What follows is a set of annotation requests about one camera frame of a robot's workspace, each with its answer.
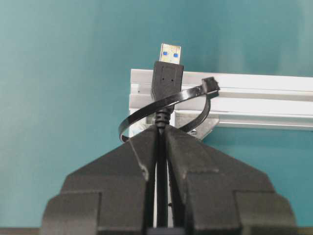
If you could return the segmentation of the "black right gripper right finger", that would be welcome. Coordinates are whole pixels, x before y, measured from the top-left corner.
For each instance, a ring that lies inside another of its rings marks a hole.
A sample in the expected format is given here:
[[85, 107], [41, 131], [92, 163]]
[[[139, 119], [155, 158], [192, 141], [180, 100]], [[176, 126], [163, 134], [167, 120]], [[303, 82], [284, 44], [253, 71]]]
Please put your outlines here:
[[173, 220], [188, 235], [295, 235], [289, 201], [269, 177], [197, 138], [165, 129]]

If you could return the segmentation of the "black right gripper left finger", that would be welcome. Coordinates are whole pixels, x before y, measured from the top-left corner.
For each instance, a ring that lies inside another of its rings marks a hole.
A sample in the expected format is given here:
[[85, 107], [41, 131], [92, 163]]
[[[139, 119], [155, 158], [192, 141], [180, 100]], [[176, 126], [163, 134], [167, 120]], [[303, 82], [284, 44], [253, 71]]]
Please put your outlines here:
[[43, 235], [143, 235], [153, 224], [157, 129], [69, 174], [49, 200]]

